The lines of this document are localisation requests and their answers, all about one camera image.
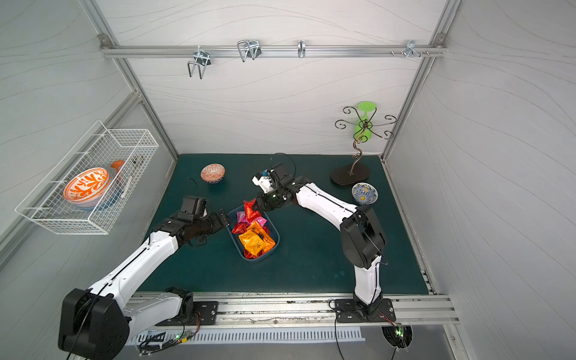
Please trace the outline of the small magenta tea bag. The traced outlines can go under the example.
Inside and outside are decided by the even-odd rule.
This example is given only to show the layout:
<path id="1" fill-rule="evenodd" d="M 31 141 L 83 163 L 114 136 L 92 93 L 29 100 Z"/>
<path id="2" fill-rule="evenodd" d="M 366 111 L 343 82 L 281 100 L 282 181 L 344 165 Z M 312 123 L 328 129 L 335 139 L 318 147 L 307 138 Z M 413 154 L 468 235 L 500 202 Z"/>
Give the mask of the small magenta tea bag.
<path id="1" fill-rule="evenodd" d="M 264 228 L 266 226 L 267 220 L 264 217 L 260 216 L 257 217 L 253 222 L 259 224 L 262 228 Z"/>

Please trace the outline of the red tea bag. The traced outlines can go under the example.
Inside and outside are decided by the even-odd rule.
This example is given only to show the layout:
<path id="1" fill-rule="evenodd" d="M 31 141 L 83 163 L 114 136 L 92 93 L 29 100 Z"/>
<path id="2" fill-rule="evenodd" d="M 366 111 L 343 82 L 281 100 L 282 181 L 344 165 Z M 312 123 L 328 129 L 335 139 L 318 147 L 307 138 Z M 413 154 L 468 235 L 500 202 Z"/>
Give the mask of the red tea bag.
<path id="1" fill-rule="evenodd" d="M 246 221 L 249 224 L 252 224 L 258 218 L 262 217 L 260 211 L 257 208 L 257 199 L 252 199 L 250 201 L 244 201 L 244 214 L 246 217 Z"/>
<path id="2" fill-rule="evenodd" d="M 245 233 L 250 224 L 249 223 L 235 223 L 234 228 L 232 229 L 231 233 L 236 235 L 241 235 Z"/>
<path id="3" fill-rule="evenodd" d="M 247 250 L 244 250 L 244 258 L 247 260 L 255 260 L 258 258 L 258 256 L 254 256 L 252 253 L 250 253 Z"/>

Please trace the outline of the blue plastic storage box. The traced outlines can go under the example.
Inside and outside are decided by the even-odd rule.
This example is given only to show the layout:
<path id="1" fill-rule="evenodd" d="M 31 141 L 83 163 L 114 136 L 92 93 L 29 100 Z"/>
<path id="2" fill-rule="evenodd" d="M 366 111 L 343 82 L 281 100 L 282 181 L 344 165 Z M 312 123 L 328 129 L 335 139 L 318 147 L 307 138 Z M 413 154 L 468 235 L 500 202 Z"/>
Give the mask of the blue plastic storage box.
<path id="1" fill-rule="evenodd" d="M 248 221 L 245 214 L 245 206 L 241 205 L 234 210 L 229 211 L 227 214 L 230 220 L 230 225 L 227 227 L 227 231 L 232 239 L 232 243 L 239 256 L 249 263 L 258 263 L 267 257 L 270 257 L 276 251 L 276 248 L 280 243 L 280 235 L 268 214 L 264 211 L 258 211 L 258 213 L 259 217 L 254 217 L 253 221 Z M 240 239 L 243 234 L 242 230 L 248 230 L 252 223 L 259 224 L 262 231 L 271 240 L 271 244 L 261 248 L 258 255 L 254 255 L 248 251 L 245 248 L 245 241 Z"/>

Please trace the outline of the large magenta tea bag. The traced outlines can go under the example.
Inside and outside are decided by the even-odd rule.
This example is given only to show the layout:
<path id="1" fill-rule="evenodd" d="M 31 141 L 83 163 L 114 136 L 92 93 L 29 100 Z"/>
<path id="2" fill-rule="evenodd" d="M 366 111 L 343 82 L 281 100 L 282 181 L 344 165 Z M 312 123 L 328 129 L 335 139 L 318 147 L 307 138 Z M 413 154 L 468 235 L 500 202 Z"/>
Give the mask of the large magenta tea bag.
<path id="1" fill-rule="evenodd" d="M 249 223 L 245 211 L 238 211 L 236 213 L 236 217 L 237 217 L 237 222 L 239 224 L 248 224 Z"/>

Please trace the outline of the yellow tea bag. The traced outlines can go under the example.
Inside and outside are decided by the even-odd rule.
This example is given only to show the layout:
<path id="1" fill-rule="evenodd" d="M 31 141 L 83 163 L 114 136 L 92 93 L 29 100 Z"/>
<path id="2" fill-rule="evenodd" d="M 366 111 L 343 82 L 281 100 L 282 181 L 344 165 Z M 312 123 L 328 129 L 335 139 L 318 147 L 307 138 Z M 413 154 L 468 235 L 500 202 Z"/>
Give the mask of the yellow tea bag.
<path id="1" fill-rule="evenodd" d="M 241 234 L 238 238 L 246 251 L 258 257 L 264 255 L 275 245 L 273 241 L 270 241 L 271 238 L 266 231 L 255 232 L 252 229 Z"/>

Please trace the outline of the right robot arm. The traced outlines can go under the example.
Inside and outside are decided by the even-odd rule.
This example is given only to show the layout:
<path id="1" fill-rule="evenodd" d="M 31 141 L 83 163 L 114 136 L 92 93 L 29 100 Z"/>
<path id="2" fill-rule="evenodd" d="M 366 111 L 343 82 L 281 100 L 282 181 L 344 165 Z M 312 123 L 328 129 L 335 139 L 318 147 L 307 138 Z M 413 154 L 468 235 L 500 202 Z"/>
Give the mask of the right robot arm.
<path id="1" fill-rule="evenodd" d="M 262 193 L 256 208 L 269 212 L 288 202 L 297 203 L 327 220 L 340 232 L 345 257 L 354 266 L 354 299 L 368 309 L 379 304 L 382 294 L 380 265 L 386 236 L 375 211 L 369 205 L 353 205 L 327 193 L 305 177 L 273 179 L 252 177 Z"/>

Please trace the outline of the red patterned bowl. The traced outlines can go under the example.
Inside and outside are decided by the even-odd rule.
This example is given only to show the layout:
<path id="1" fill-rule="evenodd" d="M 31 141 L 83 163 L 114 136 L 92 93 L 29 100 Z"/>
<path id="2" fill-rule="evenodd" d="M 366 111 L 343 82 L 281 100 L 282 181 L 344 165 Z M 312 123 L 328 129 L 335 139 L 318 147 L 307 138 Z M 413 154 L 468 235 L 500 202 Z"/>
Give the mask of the red patterned bowl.
<path id="1" fill-rule="evenodd" d="M 200 172 L 201 179 L 209 184 L 217 184 L 225 177 L 225 167 L 219 163 L 206 165 Z"/>

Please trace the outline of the metal scroll hook stand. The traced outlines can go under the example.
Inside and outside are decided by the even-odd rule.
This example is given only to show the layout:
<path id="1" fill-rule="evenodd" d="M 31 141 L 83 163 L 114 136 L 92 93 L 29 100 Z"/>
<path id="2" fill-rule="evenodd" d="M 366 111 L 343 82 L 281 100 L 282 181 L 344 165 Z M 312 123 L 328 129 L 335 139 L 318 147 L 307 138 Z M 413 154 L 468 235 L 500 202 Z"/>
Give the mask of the metal scroll hook stand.
<path id="1" fill-rule="evenodd" d="M 352 135 L 352 147 L 355 151 L 354 154 L 352 155 L 353 162 L 351 163 L 351 165 L 339 167 L 331 173 L 332 182 L 335 183 L 336 185 L 343 186 L 343 187 L 351 186 L 351 185 L 354 185 L 358 182 L 363 182 L 363 181 L 367 180 L 371 175 L 370 168 L 365 166 L 364 164 L 360 163 L 360 161 L 363 157 L 363 151 L 360 148 L 360 145 L 364 144 L 366 142 L 359 143 L 359 142 L 356 142 L 354 139 L 355 128 L 356 128 L 357 123 L 359 122 L 359 118 L 357 116 L 357 110 L 356 110 L 357 106 L 345 106 L 345 108 L 343 108 L 343 113 L 345 115 L 352 115 L 354 113 L 356 115 L 357 120 L 352 121 L 352 120 L 346 120 L 346 119 L 339 119 L 334 123 L 334 126 L 339 130 L 345 130 L 349 125 L 354 127 L 354 132 Z M 388 115 L 385 115 L 384 123 L 374 124 L 373 118 L 374 118 L 375 114 L 373 115 L 373 117 L 371 119 L 372 124 L 373 124 L 373 127 L 371 129 L 371 131 L 372 131 L 371 138 L 377 137 L 381 140 L 391 140 L 395 136 L 394 131 L 393 130 L 387 130 L 386 127 L 391 126 L 391 125 L 396 125 L 396 123 L 398 121 L 397 117 L 394 115 L 388 114 Z"/>

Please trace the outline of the blue yellow patterned bowl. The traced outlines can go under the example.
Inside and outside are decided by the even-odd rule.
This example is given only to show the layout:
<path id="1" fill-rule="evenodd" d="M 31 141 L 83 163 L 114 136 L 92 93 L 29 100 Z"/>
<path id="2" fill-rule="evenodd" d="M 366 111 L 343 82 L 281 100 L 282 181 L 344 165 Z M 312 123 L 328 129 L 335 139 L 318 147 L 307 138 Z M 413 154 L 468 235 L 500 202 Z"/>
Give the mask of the blue yellow patterned bowl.
<path id="1" fill-rule="evenodd" d="M 351 189 L 352 197 L 360 205 L 374 204 L 379 197 L 377 189 L 366 182 L 354 184 Z"/>

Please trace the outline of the green plastic goblet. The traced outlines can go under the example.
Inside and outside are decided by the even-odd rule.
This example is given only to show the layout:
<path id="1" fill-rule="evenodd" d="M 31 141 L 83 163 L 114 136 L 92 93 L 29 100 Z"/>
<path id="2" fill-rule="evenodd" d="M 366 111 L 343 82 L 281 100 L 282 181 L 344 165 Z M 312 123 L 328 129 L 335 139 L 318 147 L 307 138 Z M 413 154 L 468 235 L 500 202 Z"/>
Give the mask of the green plastic goblet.
<path id="1" fill-rule="evenodd" d="M 357 108 L 358 123 L 355 126 L 354 139 L 358 143 L 365 143 L 369 141 L 372 136 L 372 117 L 377 111 L 375 103 L 370 101 L 363 101 L 358 104 Z"/>

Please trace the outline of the orange white patterned bowl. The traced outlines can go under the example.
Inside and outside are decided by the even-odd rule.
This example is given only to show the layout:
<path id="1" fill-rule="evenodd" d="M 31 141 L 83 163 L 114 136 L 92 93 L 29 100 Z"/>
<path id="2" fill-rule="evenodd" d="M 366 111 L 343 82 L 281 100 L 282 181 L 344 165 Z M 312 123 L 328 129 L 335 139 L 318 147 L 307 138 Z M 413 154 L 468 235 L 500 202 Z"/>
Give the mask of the orange white patterned bowl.
<path id="1" fill-rule="evenodd" d="M 106 168 L 87 169 L 66 184 L 63 197 L 81 209 L 94 208 L 104 197 L 111 179 Z"/>

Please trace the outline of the small metal hook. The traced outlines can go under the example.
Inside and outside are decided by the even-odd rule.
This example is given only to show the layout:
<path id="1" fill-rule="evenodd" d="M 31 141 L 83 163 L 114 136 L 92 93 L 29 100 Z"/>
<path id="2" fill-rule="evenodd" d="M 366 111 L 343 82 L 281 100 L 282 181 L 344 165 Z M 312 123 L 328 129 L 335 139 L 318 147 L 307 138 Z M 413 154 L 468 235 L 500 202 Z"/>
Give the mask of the small metal hook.
<path id="1" fill-rule="evenodd" d="M 297 42 L 297 56 L 299 59 L 303 59 L 306 56 L 306 43 L 304 40 Z"/>

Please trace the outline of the round black floor port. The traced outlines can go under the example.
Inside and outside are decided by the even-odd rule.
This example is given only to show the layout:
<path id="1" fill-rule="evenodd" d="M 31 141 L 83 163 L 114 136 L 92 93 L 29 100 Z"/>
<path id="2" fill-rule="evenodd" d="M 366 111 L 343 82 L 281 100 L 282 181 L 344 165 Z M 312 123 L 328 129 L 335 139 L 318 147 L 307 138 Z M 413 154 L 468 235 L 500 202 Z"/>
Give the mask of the round black floor port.
<path id="1" fill-rule="evenodd" d="M 413 341 L 413 328 L 410 325 L 384 326 L 384 338 L 397 349 L 407 349 Z"/>

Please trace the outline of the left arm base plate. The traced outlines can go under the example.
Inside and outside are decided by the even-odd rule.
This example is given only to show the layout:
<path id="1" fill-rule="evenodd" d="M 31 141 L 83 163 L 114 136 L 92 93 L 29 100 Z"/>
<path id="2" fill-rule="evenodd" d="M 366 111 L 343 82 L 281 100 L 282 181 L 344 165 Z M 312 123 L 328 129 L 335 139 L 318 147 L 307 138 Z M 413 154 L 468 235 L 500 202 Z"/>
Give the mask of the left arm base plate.
<path id="1" fill-rule="evenodd" d="M 158 326 L 213 326 L 218 313 L 217 301 L 189 301 L 181 305 L 177 315 L 159 322 Z"/>

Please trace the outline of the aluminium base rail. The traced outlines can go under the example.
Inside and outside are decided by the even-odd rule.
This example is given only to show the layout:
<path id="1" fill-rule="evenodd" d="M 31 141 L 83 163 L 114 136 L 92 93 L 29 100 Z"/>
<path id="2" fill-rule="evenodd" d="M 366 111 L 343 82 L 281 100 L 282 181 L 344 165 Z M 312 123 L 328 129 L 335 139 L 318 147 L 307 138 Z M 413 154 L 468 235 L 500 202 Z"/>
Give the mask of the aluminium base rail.
<path id="1" fill-rule="evenodd" d="M 350 302 L 347 293 L 195 292 L 196 302 L 217 302 L 212 329 L 295 328 L 331 326 L 336 302 Z M 404 325 L 458 325 L 460 319 L 447 295 L 384 295 L 383 312 L 391 311 Z"/>

